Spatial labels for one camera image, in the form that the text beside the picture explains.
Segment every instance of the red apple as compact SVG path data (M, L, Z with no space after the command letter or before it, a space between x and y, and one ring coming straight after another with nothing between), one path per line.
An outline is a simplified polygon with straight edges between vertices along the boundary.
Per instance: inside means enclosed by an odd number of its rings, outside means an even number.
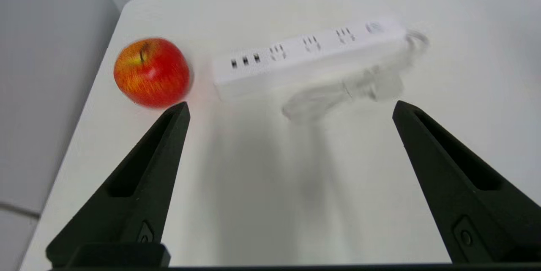
M178 103L190 85L190 70L182 52L163 38L147 38L124 48L113 74L118 88L145 107Z

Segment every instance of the screw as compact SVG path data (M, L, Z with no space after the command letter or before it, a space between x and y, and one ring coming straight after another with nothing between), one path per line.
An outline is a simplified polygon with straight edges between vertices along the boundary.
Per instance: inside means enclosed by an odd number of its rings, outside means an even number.
M466 230L463 230L462 232L460 232L460 238L462 239L462 242L466 245L466 246L471 246L472 245L472 236L470 235L470 232L466 231Z

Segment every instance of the white cable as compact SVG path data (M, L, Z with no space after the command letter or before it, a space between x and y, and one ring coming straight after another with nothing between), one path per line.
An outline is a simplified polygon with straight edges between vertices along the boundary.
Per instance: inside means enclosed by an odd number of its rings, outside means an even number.
M284 104L282 113L291 121L314 121L346 100L367 96L378 101L400 95L403 85L399 73L408 69L429 46L428 38L417 31L409 30L405 40L405 51L366 69L360 76L295 94Z

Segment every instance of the power outlet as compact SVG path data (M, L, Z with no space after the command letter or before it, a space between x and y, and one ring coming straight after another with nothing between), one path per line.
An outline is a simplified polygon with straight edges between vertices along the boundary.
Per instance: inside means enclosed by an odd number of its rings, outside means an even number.
M400 23L386 18L288 38L269 47L216 57L214 84L223 99L279 86L313 75L313 65L308 63L402 40L405 36L406 29ZM317 73L326 73L332 68L330 65L328 69L318 69Z

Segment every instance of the power strip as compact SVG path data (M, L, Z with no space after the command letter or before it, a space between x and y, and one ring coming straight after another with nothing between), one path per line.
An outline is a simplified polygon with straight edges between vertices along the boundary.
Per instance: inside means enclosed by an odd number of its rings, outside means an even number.
M391 18L354 22L269 47L246 49L213 60L214 84L222 99L313 76L315 61L403 40L406 28ZM317 73L335 69L328 65Z

